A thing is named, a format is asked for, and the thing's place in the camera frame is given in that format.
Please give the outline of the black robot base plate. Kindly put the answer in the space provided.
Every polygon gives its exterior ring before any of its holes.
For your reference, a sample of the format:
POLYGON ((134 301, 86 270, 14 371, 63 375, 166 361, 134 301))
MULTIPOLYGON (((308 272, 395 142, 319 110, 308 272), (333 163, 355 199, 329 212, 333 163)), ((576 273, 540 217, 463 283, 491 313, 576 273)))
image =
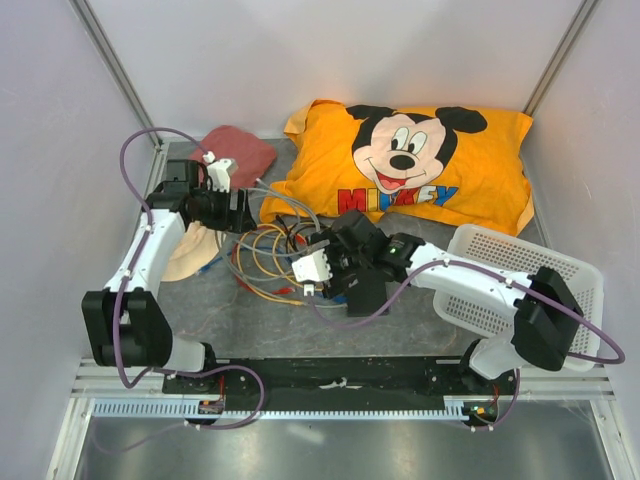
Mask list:
POLYGON ((447 397, 510 396, 516 374, 485 380, 455 356, 234 358, 265 387, 265 405, 434 406, 447 397))

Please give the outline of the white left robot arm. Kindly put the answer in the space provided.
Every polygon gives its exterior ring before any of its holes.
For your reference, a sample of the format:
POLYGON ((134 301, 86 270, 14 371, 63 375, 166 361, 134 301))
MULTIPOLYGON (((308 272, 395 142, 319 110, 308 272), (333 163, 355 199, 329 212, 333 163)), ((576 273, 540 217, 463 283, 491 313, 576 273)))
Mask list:
POLYGON ((170 257, 189 226, 247 233, 256 227, 246 190, 234 190, 234 160, 171 160, 165 178, 143 201, 140 224, 120 267, 81 302, 93 358, 100 366, 185 371, 185 382, 208 393, 219 382, 209 345, 176 336, 158 302, 170 257))

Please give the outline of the black network switch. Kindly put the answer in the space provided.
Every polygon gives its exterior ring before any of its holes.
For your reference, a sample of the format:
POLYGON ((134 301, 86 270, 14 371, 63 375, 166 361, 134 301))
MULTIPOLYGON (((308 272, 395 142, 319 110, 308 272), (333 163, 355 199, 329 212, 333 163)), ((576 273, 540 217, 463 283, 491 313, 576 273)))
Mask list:
POLYGON ((364 318, 379 310, 388 300, 388 280, 384 269, 358 267, 348 274, 345 280, 347 316, 364 318))

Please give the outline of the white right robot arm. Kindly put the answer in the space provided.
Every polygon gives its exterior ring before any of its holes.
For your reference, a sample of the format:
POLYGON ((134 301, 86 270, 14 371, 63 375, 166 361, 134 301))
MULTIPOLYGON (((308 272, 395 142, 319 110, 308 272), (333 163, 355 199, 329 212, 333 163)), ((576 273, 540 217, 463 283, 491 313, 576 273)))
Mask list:
POLYGON ((455 296, 503 317, 507 327, 484 335, 463 356, 457 377, 469 393, 525 365, 551 372, 565 366, 582 311, 552 268, 528 274, 466 260, 420 237, 387 235, 358 210, 307 241, 305 255, 292 264, 304 294, 319 286, 327 299, 343 296, 360 325, 388 313, 396 299, 387 293, 390 283, 455 296))

